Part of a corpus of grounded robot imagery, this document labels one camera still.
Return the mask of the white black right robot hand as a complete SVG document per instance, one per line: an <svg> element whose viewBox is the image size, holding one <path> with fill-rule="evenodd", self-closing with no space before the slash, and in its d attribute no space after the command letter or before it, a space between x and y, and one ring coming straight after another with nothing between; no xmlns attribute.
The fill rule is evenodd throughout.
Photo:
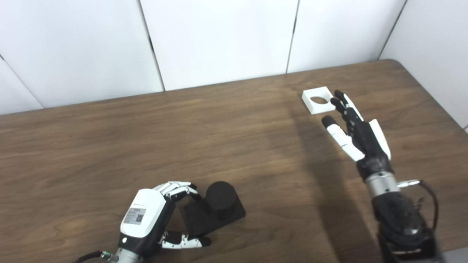
<svg viewBox="0 0 468 263"><path fill-rule="evenodd" d="M330 115L321 119L326 131L355 163L363 180L380 172L394 173L391 151L379 122L366 121L345 93L335 90L330 100L346 123L344 131Z"/></svg>

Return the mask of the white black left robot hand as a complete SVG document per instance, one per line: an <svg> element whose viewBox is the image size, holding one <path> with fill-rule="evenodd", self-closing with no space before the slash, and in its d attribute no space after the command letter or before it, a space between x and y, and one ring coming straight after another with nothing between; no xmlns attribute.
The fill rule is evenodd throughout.
<svg viewBox="0 0 468 263"><path fill-rule="evenodd" d="M176 203L190 196L201 200L196 185L191 182L168 181L153 188L140 189L120 225L118 247L149 258L161 249L208 247L211 240L177 231L167 231Z"/></svg>

